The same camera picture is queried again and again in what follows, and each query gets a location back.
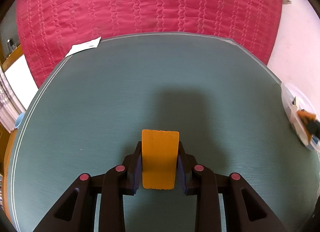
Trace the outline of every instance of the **curtain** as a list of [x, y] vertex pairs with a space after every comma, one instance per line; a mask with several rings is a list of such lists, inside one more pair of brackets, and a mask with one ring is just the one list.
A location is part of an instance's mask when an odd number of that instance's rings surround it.
[[18, 116], [25, 108], [13, 92], [2, 68], [0, 67], [0, 122], [8, 132], [14, 129]]

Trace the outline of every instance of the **yellow sponge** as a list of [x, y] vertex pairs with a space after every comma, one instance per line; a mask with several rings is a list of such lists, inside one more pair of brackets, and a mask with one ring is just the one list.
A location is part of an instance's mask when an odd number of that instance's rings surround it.
[[179, 132], [142, 130], [142, 183], [146, 189], [173, 189]]

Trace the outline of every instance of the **white card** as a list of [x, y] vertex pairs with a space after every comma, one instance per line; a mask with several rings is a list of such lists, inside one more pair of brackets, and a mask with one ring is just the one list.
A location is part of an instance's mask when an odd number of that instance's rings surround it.
[[82, 43], [82, 44], [78, 44], [78, 45], [73, 45], [71, 47], [71, 50], [67, 53], [67, 56], [75, 54], [77, 52], [83, 51], [83, 50], [87, 50], [87, 49], [91, 49], [91, 48], [97, 48], [98, 44], [100, 42], [101, 36], [97, 39]]

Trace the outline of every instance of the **green table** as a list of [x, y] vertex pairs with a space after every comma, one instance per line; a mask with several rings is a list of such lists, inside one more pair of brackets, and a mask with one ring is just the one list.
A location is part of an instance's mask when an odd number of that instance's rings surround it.
[[[312, 211], [319, 159], [290, 128], [277, 78], [232, 40], [151, 33], [67, 57], [39, 89], [10, 159], [15, 227], [32, 231], [79, 174], [120, 164], [142, 129], [177, 130], [198, 163], [242, 174], [289, 231]], [[195, 196], [141, 187], [124, 197], [127, 231], [194, 231]]]

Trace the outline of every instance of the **black object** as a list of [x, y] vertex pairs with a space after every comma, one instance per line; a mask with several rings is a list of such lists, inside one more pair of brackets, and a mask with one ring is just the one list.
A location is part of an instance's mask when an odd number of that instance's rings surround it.
[[[142, 142], [122, 165], [105, 174], [81, 174], [47, 212], [34, 232], [93, 232], [101, 193], [99, 232], [125, 232], [123, 195], [134, 195], [142, 173]], [[185, 195], [197, 195], [195, 232], [221, 231], [218, 193], [223, 194], [227, 231], [285, 232], [278, 217], [238, 173], [229, 177], [198, 165], [179, 142], [177, 175]]]
[[2, 207], [0, 207], [0, 231], [1, 232], [17, 232], [11, 222], [5, 215]]
[[320, 139], [320, 122], [318, 120], [309, 121], [307, 124], [307, 130], [310, 134], [313, 134]]
[[7, 45], [8, 45], [9, 53], [12, 53], [14, 51], [14, 49], [17, 48], [17, 44], [14, 43], [12, 38], [8, 39]]
[[309, 219], [304, 224], [303, 228], [301, 229], [301, 232], [318, 232], [320, 231], [320, 198], [318, 198], [315, 209], [312, 213], [312, 215], [309, 217]]

